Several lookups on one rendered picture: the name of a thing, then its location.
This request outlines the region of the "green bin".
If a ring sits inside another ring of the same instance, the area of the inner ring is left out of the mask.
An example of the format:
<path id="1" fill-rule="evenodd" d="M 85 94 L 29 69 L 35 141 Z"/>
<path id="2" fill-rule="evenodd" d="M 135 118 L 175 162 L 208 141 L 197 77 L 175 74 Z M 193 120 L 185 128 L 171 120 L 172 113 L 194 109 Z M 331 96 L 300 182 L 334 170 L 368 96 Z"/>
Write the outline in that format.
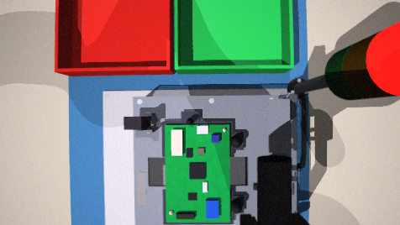
<path id="1" fill-rule="evenodd" d="M 294 69 L 292 0 L 174 3 L 178 75 L 276 74 Z"/>

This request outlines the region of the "red bin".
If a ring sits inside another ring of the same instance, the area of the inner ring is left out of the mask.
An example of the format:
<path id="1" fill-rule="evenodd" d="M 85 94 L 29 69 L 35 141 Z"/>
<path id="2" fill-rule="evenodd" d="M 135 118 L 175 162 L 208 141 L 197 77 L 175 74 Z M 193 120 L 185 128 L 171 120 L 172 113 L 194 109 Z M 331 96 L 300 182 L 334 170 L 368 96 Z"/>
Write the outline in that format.
<path id="1" fill-rule="evenodd" d="M 55 0 L 55 72 L 174 75 L 173 0 Z"/>

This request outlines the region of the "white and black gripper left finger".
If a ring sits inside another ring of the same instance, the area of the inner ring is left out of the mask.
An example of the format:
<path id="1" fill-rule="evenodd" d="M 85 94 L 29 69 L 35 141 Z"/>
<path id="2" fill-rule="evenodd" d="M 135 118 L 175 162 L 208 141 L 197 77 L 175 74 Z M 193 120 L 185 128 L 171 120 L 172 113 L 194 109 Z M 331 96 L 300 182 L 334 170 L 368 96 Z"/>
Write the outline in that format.
<path id="1" fill-rule="evenodd" d="M 259 225 L 250 214 L 240 214 L 240 225 Z"/>

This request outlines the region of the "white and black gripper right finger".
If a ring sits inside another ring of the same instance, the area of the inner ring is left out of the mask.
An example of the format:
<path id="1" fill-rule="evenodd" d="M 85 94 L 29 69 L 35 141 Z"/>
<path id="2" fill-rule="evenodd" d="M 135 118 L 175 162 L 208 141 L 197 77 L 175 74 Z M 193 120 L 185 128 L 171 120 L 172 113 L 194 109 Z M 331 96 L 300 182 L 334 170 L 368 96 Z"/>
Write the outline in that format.
<path id="1" fill-rule="evenodd" d="M 300 213 L 292 213 L 292 225 L 310 225 Z"/>

